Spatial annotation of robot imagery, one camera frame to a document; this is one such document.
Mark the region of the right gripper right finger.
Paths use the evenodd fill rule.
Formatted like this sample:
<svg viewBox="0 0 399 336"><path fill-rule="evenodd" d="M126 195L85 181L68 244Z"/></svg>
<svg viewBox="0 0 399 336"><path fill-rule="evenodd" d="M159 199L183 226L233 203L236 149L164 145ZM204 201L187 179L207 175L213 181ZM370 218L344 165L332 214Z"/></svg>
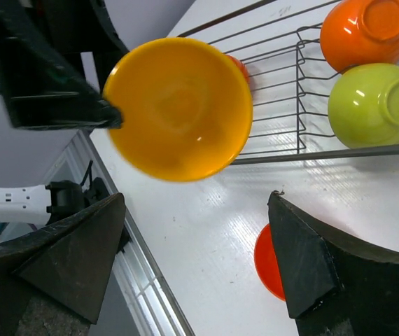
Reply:
<svg viewBox="0 0 399 336"><path fill-rule="evenodd" d="M311 216L273 191L269 226L299 335L399 335L399 252Z"/></svg>

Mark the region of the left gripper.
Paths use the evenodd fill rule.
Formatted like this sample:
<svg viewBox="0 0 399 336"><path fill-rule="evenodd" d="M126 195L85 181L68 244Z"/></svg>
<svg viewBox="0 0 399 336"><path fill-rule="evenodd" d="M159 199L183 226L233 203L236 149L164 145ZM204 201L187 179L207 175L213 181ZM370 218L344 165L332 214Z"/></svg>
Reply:
<svg viewBox="0 0 399 336"><path fill-rule="evenodd" d="M101 94L129 50L104 1L0 1L0 95L24 130L119 128L120 111ZM85 79L92 53L99 88Z"/></svg>

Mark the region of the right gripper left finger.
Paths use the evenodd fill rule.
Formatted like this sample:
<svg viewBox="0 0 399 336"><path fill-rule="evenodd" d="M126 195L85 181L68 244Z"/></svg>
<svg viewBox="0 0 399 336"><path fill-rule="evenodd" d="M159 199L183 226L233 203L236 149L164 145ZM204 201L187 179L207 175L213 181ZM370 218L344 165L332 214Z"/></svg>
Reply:
<svg viewBox="0 0 399 336"><path fill-rule="evenodd" d="M117 193L0 243L0 335L86 335L99 318L125 211Z"/></svg>

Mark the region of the yellow-orange bowl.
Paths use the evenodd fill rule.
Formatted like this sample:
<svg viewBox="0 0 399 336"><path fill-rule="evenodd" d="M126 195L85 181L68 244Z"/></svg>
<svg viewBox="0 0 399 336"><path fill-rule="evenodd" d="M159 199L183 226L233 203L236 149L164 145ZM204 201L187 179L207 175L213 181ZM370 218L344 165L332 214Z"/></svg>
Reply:
<svg viewBox="0 0 399 336"><path fill-rule="evenodd" d="M232 60L193 38L161 38L123 56L103 89L122 115L110 139L122 158L163 181L206 179L231 165L253 121L250 85Z"/></svg>

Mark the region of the lime green bowl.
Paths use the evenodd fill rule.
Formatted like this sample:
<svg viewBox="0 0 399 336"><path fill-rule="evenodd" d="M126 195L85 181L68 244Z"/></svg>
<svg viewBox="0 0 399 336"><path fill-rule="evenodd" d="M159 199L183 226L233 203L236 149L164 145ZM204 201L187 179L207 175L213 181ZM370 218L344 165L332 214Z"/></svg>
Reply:
<svg viewBox="0 0 399 336"><path fill-rule="evenodd" d="M366 64L345 72L330 92L328 119L348 148L399 144L399 66Z"/></svg>

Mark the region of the orange bowl white inside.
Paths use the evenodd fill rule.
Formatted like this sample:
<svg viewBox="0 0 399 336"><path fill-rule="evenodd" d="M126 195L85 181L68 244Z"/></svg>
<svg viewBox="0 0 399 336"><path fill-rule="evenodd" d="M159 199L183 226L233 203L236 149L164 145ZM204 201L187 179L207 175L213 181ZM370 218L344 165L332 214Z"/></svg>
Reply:
<svg viewBox="0 0 399 336"><path fill-rule="evenodd" d="M320 47L337 72L399 61L399 0L342 1L323 21Z"/></svg>

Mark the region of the red-orange bowl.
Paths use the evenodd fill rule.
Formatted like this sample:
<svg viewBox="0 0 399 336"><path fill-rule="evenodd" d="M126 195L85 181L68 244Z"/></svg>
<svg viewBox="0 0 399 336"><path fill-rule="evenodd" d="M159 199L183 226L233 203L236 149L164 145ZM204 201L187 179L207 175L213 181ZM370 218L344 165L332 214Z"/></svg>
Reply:
<svg viewBox="0 0 399 336"><path fill-rule="evenodd" d="M285 301L277 257L272 243L270 224L266 224L256 239L253 260L255 270L262 284L275 297Z"/></svg>
<svg viewBox="0 0 399 336"><path fill-rule="evenodd" d="M249 75L249 72L248 72L246 66L237 58L235 58L231 55L227 55L227 56L232 60L232 62L240 70L240 72L242 73L242 75L243 75L245 81L248 83L248 85L250 85L250 75Z"/></svg>

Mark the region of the aluminium rail frame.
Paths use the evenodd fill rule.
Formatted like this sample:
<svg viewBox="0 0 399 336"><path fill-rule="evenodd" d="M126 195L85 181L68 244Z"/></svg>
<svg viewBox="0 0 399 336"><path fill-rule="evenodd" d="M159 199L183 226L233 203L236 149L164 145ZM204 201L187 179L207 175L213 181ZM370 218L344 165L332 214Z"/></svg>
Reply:
<svg viewBox="0 0 399 336"><path fill-rule="evenodd" d="M46 181L81 182L89 163L109 193L116 193L88 133L77 132L45 176ZM97 324L90 335L193 335L131 213L124 227L130 240L116 254Z"/></svg>

